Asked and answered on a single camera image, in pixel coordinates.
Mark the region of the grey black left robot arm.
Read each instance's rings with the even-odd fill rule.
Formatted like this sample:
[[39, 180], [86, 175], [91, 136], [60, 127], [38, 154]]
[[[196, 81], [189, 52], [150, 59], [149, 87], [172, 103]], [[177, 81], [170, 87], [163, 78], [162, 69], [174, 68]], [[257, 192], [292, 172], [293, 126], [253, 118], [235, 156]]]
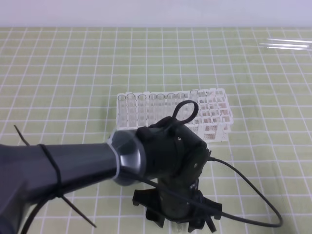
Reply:
[[116, 131], [110, 142], [0, 147], [0, 231], [16, 234], [31, 205], [113, 179], [122, 186], [156, 179], [136, 190], [133, 204], [162, 227], [165, 220], [215, 231], [222, 205], [204, 198], [199, 176], [211, 152], [181, 121], [166, 117], [149, 127]]

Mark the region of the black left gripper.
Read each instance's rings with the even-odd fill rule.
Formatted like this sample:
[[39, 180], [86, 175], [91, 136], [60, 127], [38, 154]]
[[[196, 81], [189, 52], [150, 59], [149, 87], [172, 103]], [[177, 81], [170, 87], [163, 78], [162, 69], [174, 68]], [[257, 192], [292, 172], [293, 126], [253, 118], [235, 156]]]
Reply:
[[146, 208], [146, 218], [163, 228], [165, 220], [188, 224], [188, 231], [202, 230], [205, 225], [211, 232], [216, 231], [213, 219], [220, 220], [222, 204], [204, 197], [198, 189], [196, 180], [189, 187], [176, 189], [178, 195], [188, 200], [182, 200], [158, 188], [135, 190], [132, 198], [133, 205]]

